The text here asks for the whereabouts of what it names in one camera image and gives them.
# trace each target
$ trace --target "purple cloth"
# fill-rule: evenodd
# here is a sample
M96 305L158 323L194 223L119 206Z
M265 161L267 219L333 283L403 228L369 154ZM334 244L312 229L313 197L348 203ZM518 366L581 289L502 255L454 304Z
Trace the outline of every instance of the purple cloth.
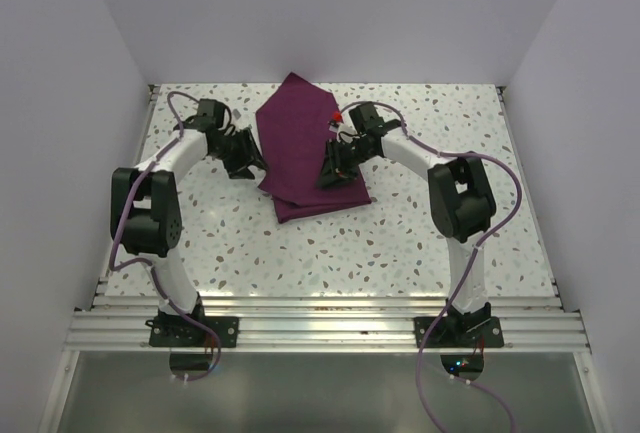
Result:
M290 73L256 112L262 155L269 167L259 188L271 193L278 222L371 203L362 175L337 188L315 186L325 143L335 138L329 121L336 111L331 93Z

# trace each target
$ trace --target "white wall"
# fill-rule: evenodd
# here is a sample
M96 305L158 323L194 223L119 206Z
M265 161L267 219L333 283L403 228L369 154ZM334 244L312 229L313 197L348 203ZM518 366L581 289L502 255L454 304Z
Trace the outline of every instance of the white wall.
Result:
M506 84L555 0L106 0L150 82Z
M640 431L640 0L558 0L507 112L569 308L621 432Z
M0 431L35 431L146 85L103 0L0 0Z

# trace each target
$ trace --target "cable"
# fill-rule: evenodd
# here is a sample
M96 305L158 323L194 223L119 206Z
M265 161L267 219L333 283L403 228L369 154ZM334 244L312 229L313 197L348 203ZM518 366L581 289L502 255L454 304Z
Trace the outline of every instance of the cable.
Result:
M502 161L500 161L497 158L494 158L493 156L485 155L485 154L482 154L482 153L475 153L475 152L472 152L472 151L465 152L465 153L443 152L443 151L438 151L437 149L427 145L426 143L423 143L418 138L416 138L415 136L413 136L413 135L411 135L409 133L409 130L407 129L407 123L406 123L406 121L404 119L404 116L400 112L400 110L398 110L394 106L391 106L391 105L389 105L387 103L382 103L382 102L379 102L379 101L356 101L356 102L350 103L347 106L341 108L340 109L340 113L344 113L349 108L353 108L354 106L359 106L359 105L362 105L362 104L365 104L365 103L371 103L371 104L373 104L375 106L379 106L381 108L385 108L385 109L391 111L392 113L394 113L400 119L402 132L404 133L404 135L412 143L418 145L420 148L423 148L424 150L428 151L429 153L432 153L434 155L437 155L437 156L443 157L443 158L480 158L482 160L486 160L486 161L488 161L490 163L498 165L500 168L502 168L511 177L511 179L513 180L513 183L515 185L515 188L516 188L516 203L515 203L513 209L509 212L509 214L502 221L500 221L496 226L494 226L489 231L487 231L484 235L482 235L480 237L480 239L476 242L476 244L474 245L473 251L471 252L471 256L469 257L469 261L468 261L467 266L466 266L466 268L464 270L464 273L462 274L462 277L460 278L460 281L458 282L458 284L456 285L455 289L453 290L453 293L451 294L451 296L447 300L444 308L442 308L440 313L438 313L438 316L436 316L435 320L432 321L431 325L429 325L429 328L427 328L427 331L425 332L424 336L422 337L422 342L420 343L420 348L418 349L418 360L416 361L416 377L415 377L415 380L416 380L416 387L418 388L418 395L420 396L420 402L422 403L422 407L424 408L424 410L427 413L427 415L429 415L429 418L431 418L431 421L434 423L434 425L436 425L436 427L441 432L446 433L447 430L446 430L445 426L442 424L442 422L440 420L438 420L438 418L435 416L435 414L431 410L431 407L429 406L429 402L427 401L427 398L426 398L426 396L424 394L424 390L422 388L422 377L420 375L420 372L422 370L422 357L423 357L424 349L425 349L426 344L427 344L427 339L429 338L431 333L433 333L433 330L438 325L440 320L442 320L442 318L444 317L445 313L449 310L449 308L453 304L454 300L456 299L456 297L460 293L460 290L462 289L462 285L464 284L464 282L469 277L469 274L471 273L471 268L473 267L473 263L475 262L476 257L478 256L478 248L480 248L484 244L484 242L487 241L487 239L489 239L494 233L496 233L504 225L506 225L509 221L511 221L511 219L516 215L516 213L520 209L520 206L522 205L522 186L520 185L520 180L518 180L518 177L515 174L515 172L511 168L509 168L505 163L503 163ZM456 377L456 379L458 381L462 382L462 383L465 383L465 384L467 383L466 380L463 379L463 378ZM516 420L515 420L515 417L513 416L513 412L509 408L509 405L507 405L506 401L503 400L497 393L494 393L493 391L491 391L490 389L488 389L485 386L482 386L482 385L480 385L480 384L478 384L476 382L471 382L470 384L474 388L476 388L476 389L488 394L492 398L494 398L500 404L500 406L502 406L504 411L507 413L507 416L509 417L509 423L510 423L510 430L509 431L510 431L510 433L515 433L517 431Z
M156 271L156 267L153 264L153 262L147 258L133 258L130 260L127 260L125 262L122 262L118 265L116 265L116 255L118 253L118 247L120 246L120 242L122 241L122 235L124 233L124 225L126 223L127 218L129 217L129 213L131 211L131 208L133 206L133 202L136 196L136 192L138 191L138 188L140 187L140 185L142 184L142 182L144 181L144 179L149 175L149 173L151 173L151 171L153 171L153 169L157 166L158 162L174 147L176 146L180 140L184 137L184 125L182 124L182 120L180 119L180 115L178 115L175 107L173 106L173 102L172 99L174 96L182 96L184 98L187 98L191 101L194 101L196 103L198 103L198 100L196 98L194 98L191 95L188 95L187 93L183 93L181 91L170 91L167 94L167 104L169 105L169 109L171 110L171 113L173 113L173 116L175 117L175 119L178 122L178 130L179 130L179 134L177 138L174 138L173 140L171 140L169 143L167 143L167 145L164 146L164 148L162 148L158 153L156 153L155 158L149 162L149 165L144 169L144 171L142 171L142 173L140 173L140 175L138 175L138 178L136 178L136 180L133 182L133 185L131 185L131 190L129 190L129 194L127 195L127 199L125 201L124 204L124 208L122 209L122 214L120 216L120 221L118 222L118 227L116 228L116 234L113 237L113 245L111 246L111 253L109 254L109 269L111 271L114 272L118 272L121 271L123 269L125 269L128 266L131 266L133 264L136 263L140 263L143 264L147 267L149 267L150 269L150 273L151 273L151 280L153 281L153 286L156 289L156 291L158 292L158 294L160 295L160 297L165 300L169 306L187 323L201 329L202 331L204 331L207 335L209 335L213 342L215 343L216 347L217 347L217 354L215 359L213 359L209 365L209 368L207 369L206 372L201 373L199 375L196 376L189 376L188 374L185 374L182 377L182 380L184 381L196 381L199 380L201 378L204 378L205 376L207 376L209 373L211 373L214 368L218 365L218 363L220 362L220 356L222 355L222 349L221 349L221 341L220 338L218 337L218 335L215 333L215 331L213 331L211 328L209 328L206 325L203 325L202 323L200 323L199 321L194 320L193 318L191 318L186 311L182 310L178 305L176 305L173 300L171 298L169 298L169 296L166 294L166 292L164 291L164 289L162 288L162 285L160 284L160 280L158 279L158 272Z

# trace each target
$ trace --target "folded cloth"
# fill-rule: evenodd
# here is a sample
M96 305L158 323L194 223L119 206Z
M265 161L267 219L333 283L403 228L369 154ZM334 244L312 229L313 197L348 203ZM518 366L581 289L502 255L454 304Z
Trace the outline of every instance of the folded cloth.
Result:
M328 93L290 73L256 112L262 155L269 167L259 188L271 193L278 222L371 203L362 179L322 190L316 187L329 121L338 104Z

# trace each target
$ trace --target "white tabletop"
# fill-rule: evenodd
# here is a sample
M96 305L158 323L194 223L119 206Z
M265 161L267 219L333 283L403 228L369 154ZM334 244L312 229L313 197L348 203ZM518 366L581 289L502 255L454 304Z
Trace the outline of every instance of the white tabletop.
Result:
M410 129L442 150L475 150L517 170L493 85L319 84L340 105L378 100L400 108ZM167 140L175 120L167 92L215 98L243 113L255 127L255 111L273 84L162 85L143 158ZM183 118L194 105L176 98ZM487 165L498 205L494 224L514 203L508 176ZM361 166L371 205L278 224L269 195L256 181L229 180L218 161L196 165L178 185L185 230L181 253L200 291L226 296L446 296L446 242L429 213L427 183L399 164L375 158ZM528 198L485 248L490 296L554 296ZM154 295L138 265L112 276L107 295Z

